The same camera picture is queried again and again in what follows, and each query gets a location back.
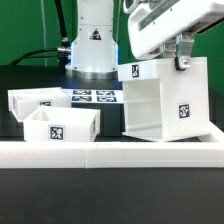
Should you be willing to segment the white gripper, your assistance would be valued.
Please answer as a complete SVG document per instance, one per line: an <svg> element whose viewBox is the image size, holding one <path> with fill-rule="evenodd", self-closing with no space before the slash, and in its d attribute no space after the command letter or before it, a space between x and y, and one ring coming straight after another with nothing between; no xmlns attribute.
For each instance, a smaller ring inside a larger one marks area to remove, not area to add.
<svg viewBox="0 0 224 224"><path fill-rule="evenodd" d="M124 0L133 56L139 60L174 58L178 71L191 67L193 34L224 20L224 0ZM176 38L175 44L168 44Z"/></svg>

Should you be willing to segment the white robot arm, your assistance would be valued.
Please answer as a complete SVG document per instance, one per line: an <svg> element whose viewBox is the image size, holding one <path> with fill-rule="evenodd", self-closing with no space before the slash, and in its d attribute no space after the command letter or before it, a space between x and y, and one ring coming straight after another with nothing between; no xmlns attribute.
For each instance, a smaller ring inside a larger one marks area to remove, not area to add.
<svg viewBox="0 0 224 224"><path fill-rule="evenodd" d="M117 72L118 45L112 37L113 0L77 0L78 33L66 70L85 79ZM171 57L178 70L191 66L194 35L224 21L224 0L124 0L133 56Z"/></svg>

